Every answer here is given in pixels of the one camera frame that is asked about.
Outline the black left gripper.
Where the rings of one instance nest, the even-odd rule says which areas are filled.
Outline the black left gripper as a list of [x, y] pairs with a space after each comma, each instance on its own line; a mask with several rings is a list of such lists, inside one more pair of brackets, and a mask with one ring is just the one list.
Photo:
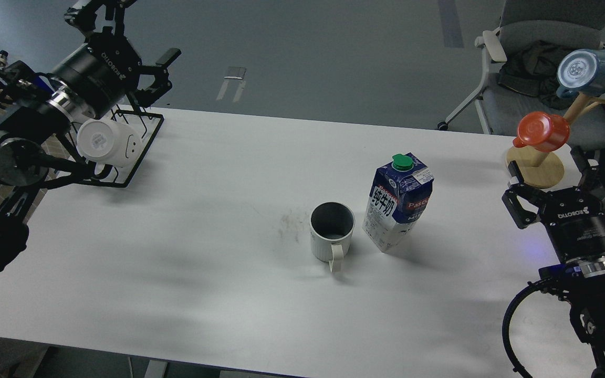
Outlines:
[[[78, 1], [64, 14], [65, 22], [77, 29], [87, 41], [54, 67], [50, 76], [84, 101], [84, 115], [87, 117], [102, 118], [132, 91], [132, 103], [148, 108], [172, 88], [169, 67], [182, 55], [182, 51], [170, 48], [154, 65], [141, 65], [141, 57], [124, 37], [125, 10], [135, 3]], [[107, 32], [97, 33], [98, 10], [102, 7]], [[141, 75], [152, 76], [153, 83], [138, 89]]]

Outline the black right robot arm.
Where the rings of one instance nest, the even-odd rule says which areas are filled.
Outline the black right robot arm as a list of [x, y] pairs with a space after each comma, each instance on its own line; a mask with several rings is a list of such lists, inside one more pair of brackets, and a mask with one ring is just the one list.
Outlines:
[[529, 377], [510, 341], [510, 325], [521, 302], [535, 292], [570, 305], [569, 321], [591, 348], [593, 377], [605, 377], [605, 168], [590, 165], [581, 148], [571, 157], [581, 173], [578, 185], [543, 191], [526, 182], [526, 171], [511, 159], [509, 187], [502, 201], [519, 229], [543, 224], [558, 264], [542, 267], [539, 280], [511, 300], [502, 321], [502, 341], [514, 372]]

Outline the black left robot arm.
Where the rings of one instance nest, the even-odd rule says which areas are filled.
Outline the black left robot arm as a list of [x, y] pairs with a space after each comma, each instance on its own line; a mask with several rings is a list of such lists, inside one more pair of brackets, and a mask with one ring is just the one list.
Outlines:
[[124, 34], [132, 1], [79, 1], [65, 21], [84, 36], [51, 72], [22, 61], [0, 67], [0, 184], [13, 188], [0, 205], [0, 271], [24, 249], [24, 223], [43, 189], [81, 183], [127, 186], [156, 137], [109, 118], [146, 117], [145, 108], [170, 91], [171, 48], [145, 65]]

